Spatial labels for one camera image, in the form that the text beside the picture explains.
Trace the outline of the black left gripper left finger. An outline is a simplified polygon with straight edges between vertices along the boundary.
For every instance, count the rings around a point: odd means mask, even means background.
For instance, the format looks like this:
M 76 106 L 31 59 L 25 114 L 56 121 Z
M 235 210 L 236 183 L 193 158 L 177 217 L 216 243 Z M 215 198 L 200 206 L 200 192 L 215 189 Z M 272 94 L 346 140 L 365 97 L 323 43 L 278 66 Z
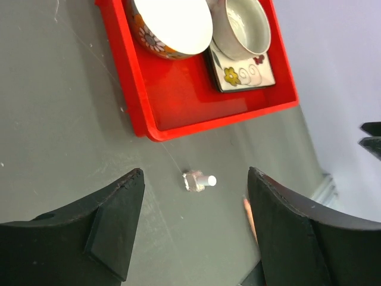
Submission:
M 137 168 L 30 221 L 2 223 L 1 284 L 121 285 L 144 192 L 144 174 Z

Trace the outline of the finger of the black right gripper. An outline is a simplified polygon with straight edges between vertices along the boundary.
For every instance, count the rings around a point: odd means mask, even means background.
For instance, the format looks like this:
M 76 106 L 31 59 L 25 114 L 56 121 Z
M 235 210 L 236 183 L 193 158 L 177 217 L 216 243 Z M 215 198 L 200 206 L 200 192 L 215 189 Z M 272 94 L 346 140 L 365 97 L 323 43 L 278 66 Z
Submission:
M 359 144 L 378 160 L 381 160 L 381 137 L 365 137 L 359 141 Z
M 365 122 L 360 129 L 369 135 L 381 135 L 381 122 Z

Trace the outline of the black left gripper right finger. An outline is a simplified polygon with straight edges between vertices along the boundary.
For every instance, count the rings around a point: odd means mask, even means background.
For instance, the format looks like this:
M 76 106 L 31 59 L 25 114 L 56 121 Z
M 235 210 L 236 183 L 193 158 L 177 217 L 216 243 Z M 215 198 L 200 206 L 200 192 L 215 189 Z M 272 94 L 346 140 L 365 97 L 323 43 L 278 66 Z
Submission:
M 257 168 L 247 181 L 266 285 L 380 285 L 380 223 L 326 207 Z

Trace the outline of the glitter nail polish bottle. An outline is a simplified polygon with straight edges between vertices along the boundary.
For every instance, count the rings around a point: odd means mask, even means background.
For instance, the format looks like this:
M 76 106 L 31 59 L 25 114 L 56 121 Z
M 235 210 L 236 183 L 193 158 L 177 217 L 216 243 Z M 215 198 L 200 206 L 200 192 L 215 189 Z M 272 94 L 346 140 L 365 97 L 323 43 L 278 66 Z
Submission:
M 190 192 L 201 192 L 207 186 L 215 186 L 217 178 L 213 175 L 204 175 L 201 171 L 189 171 L 183 175 L 185 188 Z

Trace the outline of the person's left hand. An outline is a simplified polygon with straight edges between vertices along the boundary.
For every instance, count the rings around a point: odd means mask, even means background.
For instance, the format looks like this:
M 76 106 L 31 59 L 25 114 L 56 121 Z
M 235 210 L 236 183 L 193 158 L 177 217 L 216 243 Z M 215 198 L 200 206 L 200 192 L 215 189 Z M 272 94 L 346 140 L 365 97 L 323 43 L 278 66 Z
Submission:
M 244 209 L 246 211 L 246 215 L 247 215 L 247 218 L 248 218 L 248 223 L 250 225 L 250 228 L 251 228 L 251 231 L 252 231 L 253 236 L 255 238 L 255 241 L 258 242 L 258 240 L 257 240 L 257 233 L 256 233 L 256 230 L 255 230 L 255 225 L 254 225 L 254 219 L 253 219 L 253 216 L 252 216 L 251 204 L 250 204 L 249 200 L 246 197 L 243 198 L 243 206 L 244 206 Z

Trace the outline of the square floral saucer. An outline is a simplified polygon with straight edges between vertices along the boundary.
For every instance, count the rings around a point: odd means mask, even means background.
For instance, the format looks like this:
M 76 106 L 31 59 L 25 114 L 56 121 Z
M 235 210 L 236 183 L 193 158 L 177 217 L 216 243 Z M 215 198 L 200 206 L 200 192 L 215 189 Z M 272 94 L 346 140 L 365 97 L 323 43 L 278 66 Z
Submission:
M 208 56 L 211 72 L 220 92 L 248 91 L 276 84 L 267 54 L 248 60 L 234 61 L 224 55 L 212 42 L 208 49 Z

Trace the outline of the grey ceramic cup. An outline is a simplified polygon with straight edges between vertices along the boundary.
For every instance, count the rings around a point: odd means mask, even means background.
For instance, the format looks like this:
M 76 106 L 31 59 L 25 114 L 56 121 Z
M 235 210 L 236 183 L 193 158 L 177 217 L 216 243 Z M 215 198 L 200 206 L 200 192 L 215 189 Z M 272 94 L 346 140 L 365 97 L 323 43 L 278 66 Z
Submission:
M 259 1 L 222 0 L 211 10 L 213 40 L 234 61 L 265 54 L 271 44 L 267 15 Z

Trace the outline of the red plastic tray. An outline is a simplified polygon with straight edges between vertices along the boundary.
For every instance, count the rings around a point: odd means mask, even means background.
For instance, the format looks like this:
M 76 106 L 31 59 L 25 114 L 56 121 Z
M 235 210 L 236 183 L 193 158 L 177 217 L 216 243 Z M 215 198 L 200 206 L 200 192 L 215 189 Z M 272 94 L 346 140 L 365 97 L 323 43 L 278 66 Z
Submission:
M 222 93 L 207 53 L 165 60 L 132 36 L 124 1 L 97 1 L 127 111 L 138 137 L 163 142 L 292 108 L 299 98 L 272 1 L 262 6 L 273 35 L 269 56 L 274 86 Z

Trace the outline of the floral white bowl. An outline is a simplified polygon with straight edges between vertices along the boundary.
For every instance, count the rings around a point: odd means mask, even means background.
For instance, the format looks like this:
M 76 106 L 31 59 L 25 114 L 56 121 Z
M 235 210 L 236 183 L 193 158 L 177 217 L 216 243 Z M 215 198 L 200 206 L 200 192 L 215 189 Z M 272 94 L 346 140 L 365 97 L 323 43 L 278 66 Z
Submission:
M 178 60 L 204 52 L 213 36 L 213 21 L 206 1 L 126 1 L 130 31 L 148 52 Z

